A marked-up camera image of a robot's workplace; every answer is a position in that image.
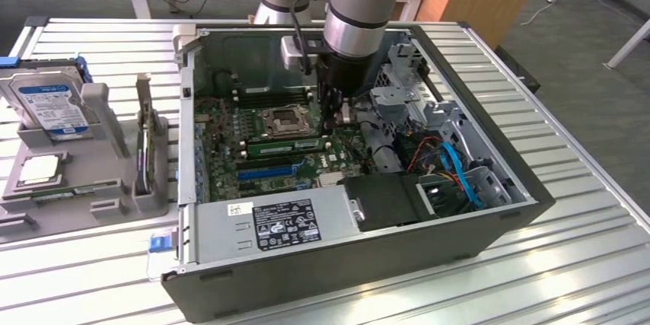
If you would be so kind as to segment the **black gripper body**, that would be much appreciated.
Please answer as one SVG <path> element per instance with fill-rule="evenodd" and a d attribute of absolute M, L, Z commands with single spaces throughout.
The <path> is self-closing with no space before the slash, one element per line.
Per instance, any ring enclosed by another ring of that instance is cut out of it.
<path fill-rule="evenodd" d="M 336 90 L 343 97 L 351 97 L 361 88 L 373 55 L 360 58 L 337 53 L 320 54 L 316 61 L 317 97 L 325 98 Z"/>

